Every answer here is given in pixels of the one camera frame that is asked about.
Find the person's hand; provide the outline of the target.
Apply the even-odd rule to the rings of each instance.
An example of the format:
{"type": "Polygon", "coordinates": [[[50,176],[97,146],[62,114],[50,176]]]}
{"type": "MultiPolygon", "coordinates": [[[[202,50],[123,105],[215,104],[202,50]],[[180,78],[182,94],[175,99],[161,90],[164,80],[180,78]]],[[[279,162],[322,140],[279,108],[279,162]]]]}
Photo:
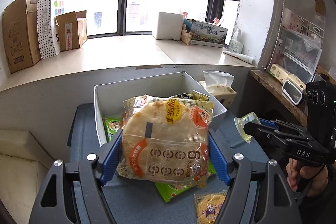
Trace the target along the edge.
{"type": "MultiPolygon", "coordinates": [[[[295,159],[289,159],[289,163],[286,166],[286,172],[288,174],[286,180],[291,190],[297,191],[298,176],[309,180],[313,178],[319,170],[320,168],[311,166],[303,166],[300,170],[298,170],[298,161],[295,159]]],[[[311,197],[319,195],[325,190],[328,183],[328,170],[324,167],[323,170],[311,181],[311,187],[306,196],[311,197]]]]}

